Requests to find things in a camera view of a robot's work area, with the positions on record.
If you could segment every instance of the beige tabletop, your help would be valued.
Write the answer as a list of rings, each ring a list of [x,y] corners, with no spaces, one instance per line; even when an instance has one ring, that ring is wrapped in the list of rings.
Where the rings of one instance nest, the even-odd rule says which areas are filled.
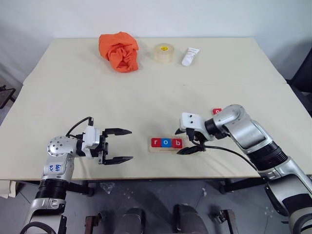
[[[98,54],[97,39],[52,42],[0,127],[0,179],[40,179],[48,141],[86,116],[102,130],[131,130],[109,136],[109,154],[134,158],[110,166],[76,158],[73,179],[257,176],[228,152],[149,152],[148,139],[172,135],[182,112],[208,119],[213,108],[230,104],[243,105],[304,172],[312,173],[312,119],[254,39],[137,41],[139,70],[128,74],[115,72]],[[153,61],[153,47],[161,42],[175,47],[171,64]],[[189,46],[200,52],[183,67]],[[208,143],[239,152],[229,138]]]

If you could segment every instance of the floor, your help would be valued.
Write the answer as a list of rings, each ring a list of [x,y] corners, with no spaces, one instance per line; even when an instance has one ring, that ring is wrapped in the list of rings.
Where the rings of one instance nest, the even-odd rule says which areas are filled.
[[[217,224],[211,218],[220,209],[232,209],[240,234],[289,234],[286,217],[273,210],[264,185],[222,195],[215,189],[217,182],[205,180],[115,181],[91,184],[93,197],[67,192],[67,233],[84,233],[88,215],[106,214],[104,222],[94,228],[95,234],[113,233],[123,213],[131,207],[146,212],[147,234],[172,233],[172,211],[175,204],[189,204],[196,208],[210,234],[229,234],[227,223]],[[38,187],[27,184],[16,198],[0,197],[0,234],[19,233],[29,204]]]

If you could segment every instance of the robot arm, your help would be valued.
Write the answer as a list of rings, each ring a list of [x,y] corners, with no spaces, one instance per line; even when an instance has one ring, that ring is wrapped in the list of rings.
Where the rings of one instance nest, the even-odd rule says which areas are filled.
[[[292,234],[299,234],[312,220],[312,182],[242,106],[230,105],[207,121],[183,113],[176,133],[183,132],[202,146],[206,141],[230,136],[266,180],[266,192],[275,209],[290,217]]]
[[[70,132],[80,123],[89,120],[84,133],[70,135]],[[132,157],[114,157],[106,159],[109,134],[130,134],[128,130],[120,128],[100,130],[93,126],[93,118],[88,117],[77,123],[66,136],[57,136],[48,143],[48,159],[43,168],[39,190],[36,198],[30,204],[25,225],[21,234],[38,234],[45,230],[47,233],[65,234],[66,217],[64,212],[66,190],[71,182],[74,172],[74,159],[79,156],[98,158],[99,164],[119,164],[132,159]]]

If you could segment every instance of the black chair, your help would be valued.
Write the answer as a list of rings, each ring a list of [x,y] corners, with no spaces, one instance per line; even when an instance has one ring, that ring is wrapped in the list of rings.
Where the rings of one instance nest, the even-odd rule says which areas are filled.
[[[312,49],[296,74],[287,83],[312,117]]]

